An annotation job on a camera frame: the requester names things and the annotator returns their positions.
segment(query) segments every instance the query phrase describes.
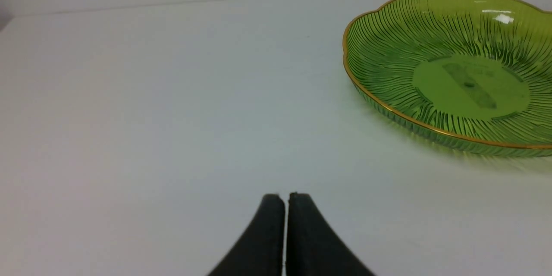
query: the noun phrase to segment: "white table surface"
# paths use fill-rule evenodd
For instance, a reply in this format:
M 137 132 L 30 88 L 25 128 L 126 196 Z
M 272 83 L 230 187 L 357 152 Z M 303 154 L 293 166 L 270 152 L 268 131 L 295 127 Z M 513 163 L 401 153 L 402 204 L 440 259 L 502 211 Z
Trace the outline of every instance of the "white table surface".
M 552 275 L 552 160 L 436 149 L 353 89 L 343 30 L 385 1 L 14 19 L 0 275 L 203 275 L 264 193 L 292 191 L 379 276 Z

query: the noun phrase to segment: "bowl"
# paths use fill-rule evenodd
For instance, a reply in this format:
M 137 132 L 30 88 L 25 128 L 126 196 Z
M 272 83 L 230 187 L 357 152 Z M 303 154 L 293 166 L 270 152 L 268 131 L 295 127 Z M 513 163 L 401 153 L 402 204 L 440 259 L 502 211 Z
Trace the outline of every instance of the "bowl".
M 521 0 L 391 0 L 355 18 L 343 64 L 375 109 L 490 156 L 552 155 L 552 13 Z

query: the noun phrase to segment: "label on bowl bottom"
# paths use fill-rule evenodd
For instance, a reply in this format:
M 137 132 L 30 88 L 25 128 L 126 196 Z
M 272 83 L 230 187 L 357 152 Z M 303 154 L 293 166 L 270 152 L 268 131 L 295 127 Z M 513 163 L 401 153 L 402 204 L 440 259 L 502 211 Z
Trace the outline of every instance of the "label on bowl bottom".
M 529 86 L 502 62 L 481 56 L 452 55 L 422 62 L 414 69 L 416 91 L 435 108 L 460 117 L 495 119 L 526 109 Z

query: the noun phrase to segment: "bowl base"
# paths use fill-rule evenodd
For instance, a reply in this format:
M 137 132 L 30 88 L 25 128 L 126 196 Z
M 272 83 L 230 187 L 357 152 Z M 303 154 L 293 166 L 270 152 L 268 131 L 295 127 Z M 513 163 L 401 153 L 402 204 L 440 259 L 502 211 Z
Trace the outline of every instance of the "bowl base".
M 502 62 L 483 56 L 434 57 L 421 62 L 412 74 L 412 84 L 420 97 L 437 110 L 457 117 L 505 119 L 530 103 L 529 85 Z

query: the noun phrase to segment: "gold rim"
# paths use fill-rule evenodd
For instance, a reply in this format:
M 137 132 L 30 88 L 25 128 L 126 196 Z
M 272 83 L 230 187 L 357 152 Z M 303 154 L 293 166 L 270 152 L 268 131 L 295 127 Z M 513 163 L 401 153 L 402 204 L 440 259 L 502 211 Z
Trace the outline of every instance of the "gold rim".
M 468 136 L 458 135 L 457 133 L 448 132 L 448 131 L 445 131 L 445 130 L 442 130 L 442 129 L 438 129 L 437 127 L 434 127 L 434 126 L 431 126 L 429 124 L 420 122 L 417 119 L 414 119 L 414 118 L 412 118 L 408 115 L 405 115 L 404 113 L 402 113 L 402 112 L 398 111 L 397 109 L 395 109 L 395 108 L 389 106 L 388 104 L 384 103 L 378 97 L 376 97 L 374 94 L 372 94 L 370 91 L 368 91 L 357 80 L 357 78 L 353 75 L 353 73 L 351 72 L 351 68 L 349 68 L 349 65 L 347 64 L 347 54 L 348 54 L 348 51 L 347 51 L 347 35 L 349 34 L 349 29 L 351 28 L 351 25 L 353 25 L 355 21 L 357 21 L 358 19 L 360 19 L 360 18 L 362 18 L 366 15 L 381 11 L 384 7 L 386 7 L 386 5 L 388 5 L 389 3 L 392 3 L 393 1 L 396 1 L 396 0 L 389 0 L 386 3 L 384 3 L 382 6 L 380 6 L 378 9 L 360 14 L 355 19 L 353 19 L 349 23 L 349 25 L 347 25 L 347 28 L 345 29 L 345 33 L 343 34 L 343 66 L 345 67 L 345 71 L 347 72 L 347 75 L 349 75 L 349 78 L 351 79 L 351 81 L 353 81 L 353 84 L 358 89 L 360 89 L 363 93 L 365 93 L 373 101 L 378 103 L 378 105 L 384 107 L 385 109 L 387 109 L 391 113 L 394 113 L 395 115 L 398 115 L 399 117 L 402 117 L 403 119 L 406 119 L 409 122 L 412 122 L 412 123 L 414 123 L 418 126 L 421 126 L 421 127 L 425 128 L 425 129 L 428 129 L 430 131 L 439 133 L 441 135 L 454 137 L 454 138 L 458 138 L 458 139 L 466 140 L 466 141 L 470 141 L 470 142 L 475 142 L 477 144 L 486 144 L 488 146 L 495 146 L 495 147 L 516 148 L 516 149 L 533 149 L 533 150 L 552 149 L 552 144 L 507 144 L 507 143 L 504 143 L 504 142 L 488 141 L 488 140 L 482 140 L 482 139 L 472 138 L 472 137 L 468 137 Z M 550 11 L 544 11 L 543 9 L 540 9 L 540 8 L 534 6 L 530 3 L 527 3 L 525 1 L 522 1 L 522 0 L 514 0 L 514 1 L 522 3 L 526 6 L 532 7 L 533 9 L 536 9 L 537 11 L 539 11 L 541 13 L 552 13 Z

